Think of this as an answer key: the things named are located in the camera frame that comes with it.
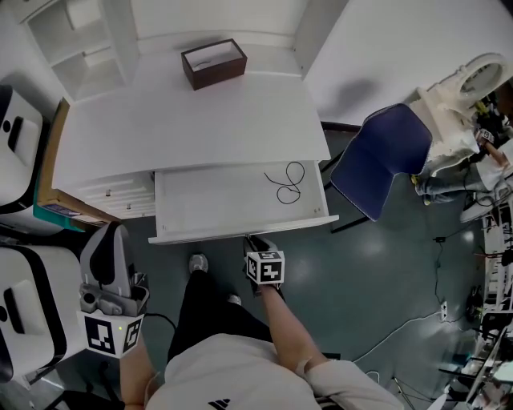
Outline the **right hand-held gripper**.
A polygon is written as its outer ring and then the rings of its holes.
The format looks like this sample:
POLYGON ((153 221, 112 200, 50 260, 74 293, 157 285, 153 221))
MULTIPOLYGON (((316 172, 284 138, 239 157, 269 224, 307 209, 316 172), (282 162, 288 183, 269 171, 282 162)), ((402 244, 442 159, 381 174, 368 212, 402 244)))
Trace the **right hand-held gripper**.
POLYGON ((266 238, 260 238, 260 242, 258 247, 252 236, 244 238, 244 273, 251 283, 254 296, 261 294, 262 286, 274 287, 279 291, 285 281, 284 252, 277 251, 277 245, 266 238))

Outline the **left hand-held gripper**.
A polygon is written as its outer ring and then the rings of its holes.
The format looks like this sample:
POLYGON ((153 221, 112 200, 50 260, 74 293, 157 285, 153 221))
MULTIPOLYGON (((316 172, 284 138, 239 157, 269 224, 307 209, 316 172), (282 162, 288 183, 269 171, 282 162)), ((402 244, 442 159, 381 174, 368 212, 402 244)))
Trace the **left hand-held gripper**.
POLYGON ((80 267, 83 282, 77 317, 86 349, 120 359, 139 342, 149 300, 145 274, 136 274, 131 287, 132 251, 127 229, 112 222, 97 230, 81 253, 80 267))

